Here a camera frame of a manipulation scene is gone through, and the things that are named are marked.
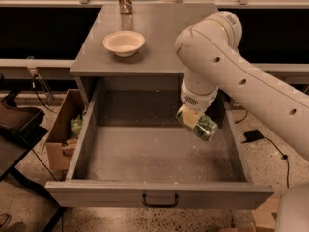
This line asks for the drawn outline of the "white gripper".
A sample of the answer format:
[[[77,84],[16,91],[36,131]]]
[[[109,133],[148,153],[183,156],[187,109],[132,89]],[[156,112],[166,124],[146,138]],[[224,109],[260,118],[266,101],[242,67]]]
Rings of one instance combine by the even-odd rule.
[[[197,85],[195,90],[183,81],[181,86],[181,101],[183,104],[183,122],[190,128],[194,128],[198,120],[214,102],[218,88],[213,85]]]

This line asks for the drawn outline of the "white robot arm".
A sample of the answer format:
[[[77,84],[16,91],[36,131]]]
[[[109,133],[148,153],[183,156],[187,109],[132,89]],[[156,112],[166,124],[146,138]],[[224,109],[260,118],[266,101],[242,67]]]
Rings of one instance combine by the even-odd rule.
[[[222,90],[309,160],[309,96],[242,58],[241,35],[239,19],[223,11],[177,36],[176,53],[185,65],[179,122],[211,138],[216,124],[205,112]]]

